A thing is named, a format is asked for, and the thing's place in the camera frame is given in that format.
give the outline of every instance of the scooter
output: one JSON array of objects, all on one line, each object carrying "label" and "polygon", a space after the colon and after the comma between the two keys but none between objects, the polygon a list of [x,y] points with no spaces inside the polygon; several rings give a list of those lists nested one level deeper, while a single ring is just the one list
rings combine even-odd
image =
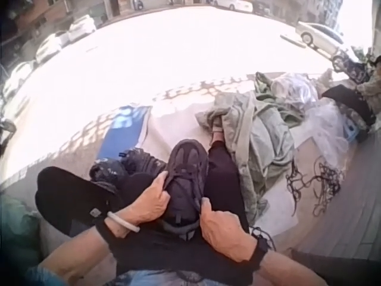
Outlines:
[{"label": "scooter", "polygon": [[353,61],[347,53],[339,51],[332,57],[332,66],[335,72],[344,72],[356,84],[368,82],[373,72],[374,64],[367,55],[365,63]]}]

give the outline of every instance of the road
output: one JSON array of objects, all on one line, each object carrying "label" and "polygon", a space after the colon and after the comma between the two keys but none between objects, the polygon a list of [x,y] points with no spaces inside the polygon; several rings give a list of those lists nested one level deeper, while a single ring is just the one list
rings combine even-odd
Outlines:
[{"label": "road", "polygon": [[324,57],[279,37],[283,23],[214,7],[142,15],[102,28],[38,68],[7,113],[30,98],[1,160],[1,181],[56,152],[98,115],[202,80],[321,73]]}]

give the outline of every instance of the left hand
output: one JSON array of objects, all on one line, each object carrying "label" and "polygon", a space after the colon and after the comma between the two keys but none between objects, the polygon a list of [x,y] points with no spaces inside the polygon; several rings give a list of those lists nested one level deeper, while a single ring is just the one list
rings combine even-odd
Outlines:
[{"label": "left hand", "polygon": [[136,201],[126,207],[132,220],[129,221],[130,223],[138,225],[153,221],[163,215],[171,199],[167,191],[163,190],[167,175],[167,171],[161,172],[151,186],[145,189]]}]

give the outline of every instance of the wrist strap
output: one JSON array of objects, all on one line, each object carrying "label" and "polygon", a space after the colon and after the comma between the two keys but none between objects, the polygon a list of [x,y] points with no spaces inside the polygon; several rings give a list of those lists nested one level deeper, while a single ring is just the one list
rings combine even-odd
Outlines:
[{"label": "wrist strap", "polygon": [[132,225],[129,222],[126,222],[124,219],[121,219],[120,217],[118,217],[115,213],[108,212],[107,216],[110,219],[112,219],[113,221],[119,223],[121,226],[124,226],[125,228],[127,228],[127,229],[129,229],[129,230],[131,230],[133,232],[139,232],[140,231],[140,228],[138,228],[135,225]]}]

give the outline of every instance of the forearm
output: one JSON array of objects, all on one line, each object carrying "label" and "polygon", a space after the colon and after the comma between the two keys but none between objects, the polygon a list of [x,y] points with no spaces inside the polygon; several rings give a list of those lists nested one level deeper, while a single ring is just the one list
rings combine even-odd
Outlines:
[{"label": "forearm", "polygon": [[[130,223],[135,223],[130,219],[128,208],[119,211],[117,215]],[[109,218],[106,218],[105,223],[116,237],[125,237],[129,232]],[[108,244],[96,228],[92,227],[58,247],[41,262],[40,266],[72,284],[86,275],[109,253]]]},{"label": "forearm", "polygon": [[274,286],[326,286],[326,282],[315,272],[280,253],[268,251],[264,256],[259,275]]}]

